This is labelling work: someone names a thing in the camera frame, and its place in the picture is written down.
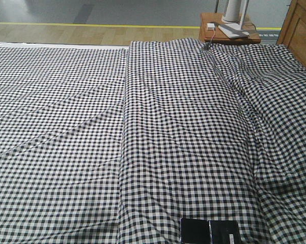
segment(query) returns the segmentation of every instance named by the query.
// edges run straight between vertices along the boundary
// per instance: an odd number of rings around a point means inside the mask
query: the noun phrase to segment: power adapter
[[[207,30],[209,31],[213,31],[213,30],[215,30],[216,29],[216,27],[215,27],[215,24],[214,23],[208,23],[207,24]]]

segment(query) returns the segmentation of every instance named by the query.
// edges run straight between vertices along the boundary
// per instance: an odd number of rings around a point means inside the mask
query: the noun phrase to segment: wooden furniture
[[[277,44],[284,44],[306,67],[306,0],[293,0]]]
[[[202,42],[210,42],[214,31],[207,30],[207,23],[215,23],[216,26],[219,24],[224,24],[222,22],[222,13],[201,13],[201,26],[199,32],[199,40]],[[221,43],[225,45],[246,45],[246,44],[256,44],[260,43],[261,39],[259,34],[256,32],[255,26],[251,23],[249,16],[246,16],[245,24],[243,29],[249,32],[249,36],[245,38],[228,38],[221,30],[216,27],[216,34],[212,40],[212,43]]]

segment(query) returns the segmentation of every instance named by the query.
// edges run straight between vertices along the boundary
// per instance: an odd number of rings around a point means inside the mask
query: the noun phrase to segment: white cable
[[[212,36],[212,39],[210,39],[210,44],[212,44],[212,41],[213,41],[213,38],[215,37],[215,35],[216,35],[216,31],[214,29],[214,35]]]

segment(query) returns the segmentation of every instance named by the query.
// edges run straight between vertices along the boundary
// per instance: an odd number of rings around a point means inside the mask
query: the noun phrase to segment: wooden nightstand
[[[243,29],[249,32],[249,36],[245,38],[228,38],[222,31],[218,29],[219,24],[224,24],[222,22],[222,13],[201,13],[200,14],[201,25],[199,31],[199,40],[202,42],[210,42],[214,31],[207,30],[207,23],[215,23],[216,25],[216,34],[212,40],[212,43],[221,43],[225,45],[246,45],[246,44],[256,44],[260,43],[261,39],[259,34],[256,31],[256,28],[251,23],[249,16],[246,16],[244,21]]]

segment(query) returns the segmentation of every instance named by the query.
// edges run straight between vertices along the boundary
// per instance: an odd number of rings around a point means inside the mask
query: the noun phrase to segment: gingham bedsheet
[[[0,48],[0,242],[306,243],[306,71],[284,46]]]
[[[0,243],[116,243],[127,51],[0,48]]]

